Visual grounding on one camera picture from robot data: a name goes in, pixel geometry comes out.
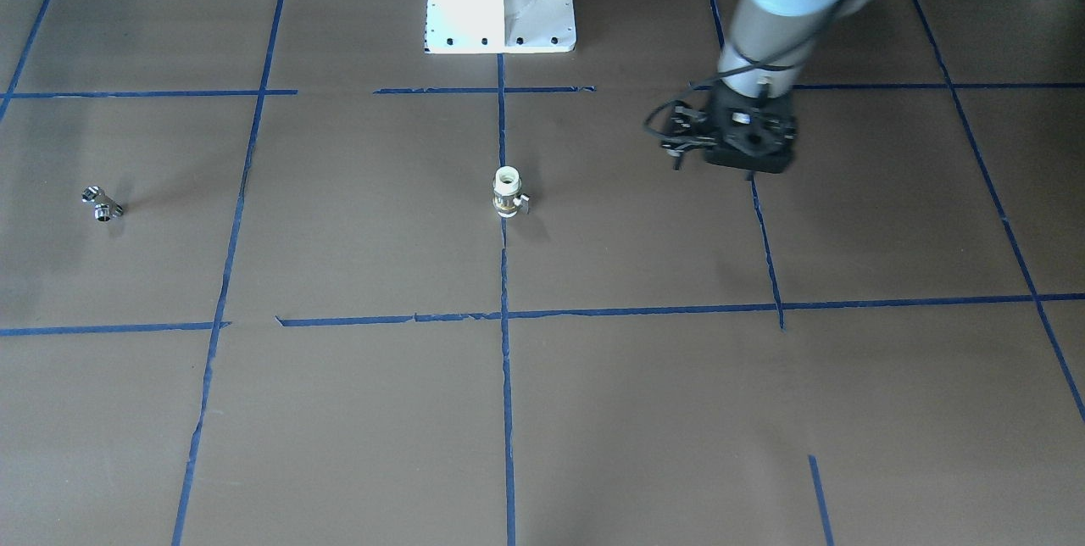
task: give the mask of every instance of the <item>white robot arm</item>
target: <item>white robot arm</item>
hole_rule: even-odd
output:
[[[791,163],[795,123],[790,91],[822,33],[870,0],[739,0],[705,111],[681,99],[655,110],[644,128],[675,157],[702,149],[712,164],[779,173]],[[669,109],[667,129],[651,128]]]

